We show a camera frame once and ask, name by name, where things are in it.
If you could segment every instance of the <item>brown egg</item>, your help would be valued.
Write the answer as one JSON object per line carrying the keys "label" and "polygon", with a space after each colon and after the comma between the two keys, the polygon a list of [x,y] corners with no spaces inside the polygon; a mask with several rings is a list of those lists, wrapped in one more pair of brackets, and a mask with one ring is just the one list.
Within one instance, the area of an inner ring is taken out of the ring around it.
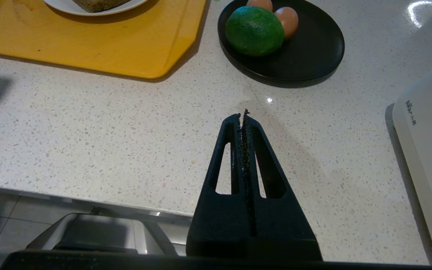
{"label": "brown egg", "polygon": [[271,0],[248,0],[246,5],[262,7],[273,12],[273,2],[271,2]]}
{"label": "brown egg", "polygon": [[291,38],[300,24],[300,19],[296,11],[291,7],[281,7],[280,9],[276,10],[274,15],[276,15],[283,25],[284,39],[287,40]]}

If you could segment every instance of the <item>terrazzo countertop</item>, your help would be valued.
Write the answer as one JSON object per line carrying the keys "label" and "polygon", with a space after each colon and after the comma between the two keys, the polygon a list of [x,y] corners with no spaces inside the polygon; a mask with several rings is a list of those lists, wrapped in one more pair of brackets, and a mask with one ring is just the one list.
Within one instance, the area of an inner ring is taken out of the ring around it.
{"label": "terrazzo countertop", "polygon": [[386,119],[432,69],[432,1],[312,0],[339,24],[346,53],[331,78],[297,89],[228,62],[216,30],[228,2],[209,3],[197,53],[165,80],[0,58],[0,188],[191,215],[221,121],[247,108],[325,260],[432,261]]}

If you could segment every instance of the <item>black plate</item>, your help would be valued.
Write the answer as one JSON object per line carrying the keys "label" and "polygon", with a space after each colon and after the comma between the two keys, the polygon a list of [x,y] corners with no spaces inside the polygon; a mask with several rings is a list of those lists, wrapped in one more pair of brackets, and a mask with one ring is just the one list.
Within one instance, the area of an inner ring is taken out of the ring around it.
{"label": "black plate", "polygon": [[249,75],[275,82],[305,82],[330,75],[343,59],[344,38],[336,22],[303,0],[273,0],[273,9],[292,7],[300,24],[295,35],[269,55],[252,57],[236,52],[226,39],[226,21],[247,0],[235,0],[221,12],[218,33],[228,59]]}

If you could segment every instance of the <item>white plate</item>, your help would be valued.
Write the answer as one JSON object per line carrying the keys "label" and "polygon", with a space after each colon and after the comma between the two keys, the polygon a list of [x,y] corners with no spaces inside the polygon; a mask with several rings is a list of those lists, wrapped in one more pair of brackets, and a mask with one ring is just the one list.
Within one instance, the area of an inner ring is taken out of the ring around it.
{"label": "white plate", "polygon": [[104,15],[116,14],[116,13],[124,12],[126,10],[133,9],[139,5],[142,5],[146,1],[148,0],[130,0],[124,3],[123,5],[115,7],[113,9],[102,11],[102,12],[91,13],[79,7],[79,5],[73,2],[73,0],[44,0],[44,2],[50,7],[53,7],[65,13],[80,15],[80,16],[104,16]]}

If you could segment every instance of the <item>bread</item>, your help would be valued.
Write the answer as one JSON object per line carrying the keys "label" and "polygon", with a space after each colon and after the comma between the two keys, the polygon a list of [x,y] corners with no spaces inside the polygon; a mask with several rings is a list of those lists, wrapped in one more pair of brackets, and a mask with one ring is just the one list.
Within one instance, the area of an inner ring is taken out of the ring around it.
{"label": "bread", "polygon": [[73,0],[79,7],[87,12],[95,13],[113,9],[123,5],[129,0]]}

